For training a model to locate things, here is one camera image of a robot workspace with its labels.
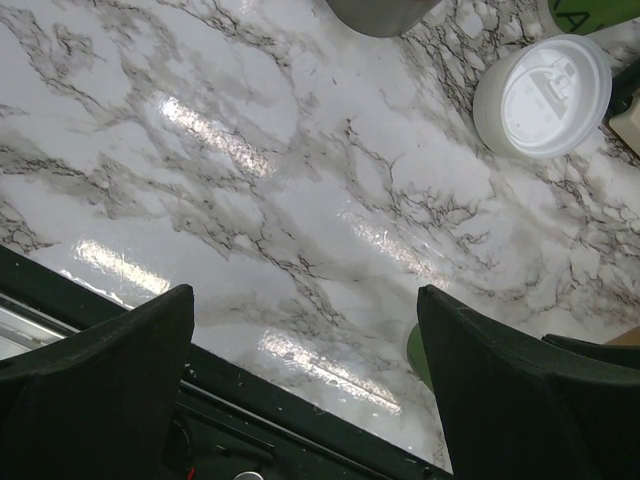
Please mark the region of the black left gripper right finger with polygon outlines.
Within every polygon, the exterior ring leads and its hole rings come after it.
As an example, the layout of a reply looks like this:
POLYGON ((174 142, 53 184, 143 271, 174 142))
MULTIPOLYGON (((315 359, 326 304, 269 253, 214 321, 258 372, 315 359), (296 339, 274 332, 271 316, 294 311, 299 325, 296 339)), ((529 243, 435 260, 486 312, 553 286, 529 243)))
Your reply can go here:
POLYGON ((639 368, 563 350, 435 286, 417 317, 458 479, 635 479, 639 368))

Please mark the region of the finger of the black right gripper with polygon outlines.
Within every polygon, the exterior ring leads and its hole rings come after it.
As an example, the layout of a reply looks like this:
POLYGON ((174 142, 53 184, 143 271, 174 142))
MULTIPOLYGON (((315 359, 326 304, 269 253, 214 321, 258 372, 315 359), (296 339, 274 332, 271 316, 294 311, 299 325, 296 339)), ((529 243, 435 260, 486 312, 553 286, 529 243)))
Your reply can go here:
POLYGON ((542 341, 577 355, 608 364, 626 368, 640 367, 638 346, 596 344, 553 334, 545 335, 542 341))

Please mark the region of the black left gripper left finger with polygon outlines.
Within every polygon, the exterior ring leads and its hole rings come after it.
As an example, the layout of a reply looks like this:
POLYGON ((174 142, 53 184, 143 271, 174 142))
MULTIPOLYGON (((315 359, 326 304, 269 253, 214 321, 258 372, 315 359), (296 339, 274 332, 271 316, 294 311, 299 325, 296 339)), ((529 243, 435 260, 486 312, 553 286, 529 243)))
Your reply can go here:
POLYGON ((2 478, 155 478, 193 330, 179 285, 2 361, 2 478))

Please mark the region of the green paper coffee cup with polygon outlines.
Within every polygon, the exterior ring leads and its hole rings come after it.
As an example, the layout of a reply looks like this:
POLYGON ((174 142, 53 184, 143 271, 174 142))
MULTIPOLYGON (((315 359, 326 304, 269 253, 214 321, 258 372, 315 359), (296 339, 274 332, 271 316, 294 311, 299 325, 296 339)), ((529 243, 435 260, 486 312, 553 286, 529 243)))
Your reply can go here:
POLYGON ((404 343, 406 359, 411 370, 430 391, 433 391, 430 369, 426 359, 418 322, 415 322, 406 331, 404 343))

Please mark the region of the brown paper bag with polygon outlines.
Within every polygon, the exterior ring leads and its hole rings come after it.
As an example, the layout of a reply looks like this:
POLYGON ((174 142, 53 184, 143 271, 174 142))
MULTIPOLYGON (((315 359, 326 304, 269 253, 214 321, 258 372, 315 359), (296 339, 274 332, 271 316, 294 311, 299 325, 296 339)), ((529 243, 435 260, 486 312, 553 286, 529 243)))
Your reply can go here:
POLYGON ((609 340, 606 342, 606 345, 639 347, 640 327, 633 328, 626 333, 609 340))

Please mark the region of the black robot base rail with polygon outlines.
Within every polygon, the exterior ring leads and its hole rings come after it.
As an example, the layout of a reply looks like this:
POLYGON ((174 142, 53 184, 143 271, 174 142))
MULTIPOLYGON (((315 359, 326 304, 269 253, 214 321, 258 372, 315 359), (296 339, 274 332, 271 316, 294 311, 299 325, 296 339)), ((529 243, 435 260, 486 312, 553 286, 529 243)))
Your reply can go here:
MULTIPOLYGON (((5 294, 78 330, 126 309, 15 253, 5 294)), ((443 469, 193 344, 153 479, 442 479, 443 469)))

